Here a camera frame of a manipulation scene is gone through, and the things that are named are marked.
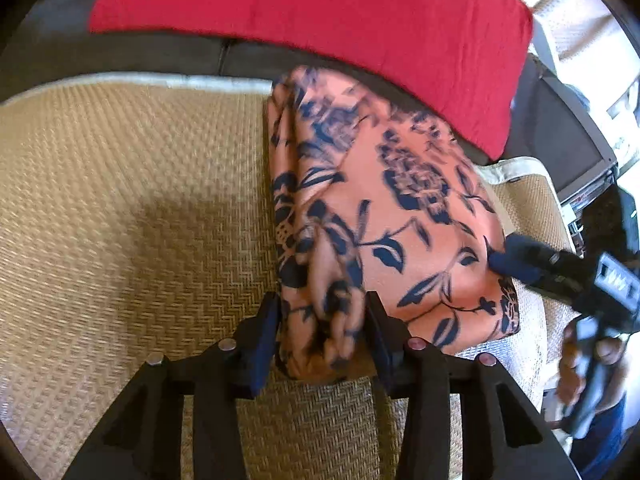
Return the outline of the person's right hand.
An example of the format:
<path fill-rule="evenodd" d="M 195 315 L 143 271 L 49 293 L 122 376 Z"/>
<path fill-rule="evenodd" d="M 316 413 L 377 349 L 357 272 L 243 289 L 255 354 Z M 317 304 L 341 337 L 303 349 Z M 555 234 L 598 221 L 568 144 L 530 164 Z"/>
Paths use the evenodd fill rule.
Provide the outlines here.
<path fill-rule="evenodd" d="M 562 356 L 559 362 L 559 381 L 556 386 L 556 396 L 566 406 L 573 406 L 585 389 L 586 380 L 578 372 L 578 364 L 582 358 L 576 337 L 575 325 L 577 318 L 571 320 L 564 330 Z M 611 380 L 596 408 L 596 413 L 602 413 L 623 399 L 626 393 L 626 380 L 629 373 L 629 363 L 625 356 L 626 347 L 620 338 L 603 338 L 596 344 L 594 355 L 605 365 L 612 368 Z"/>

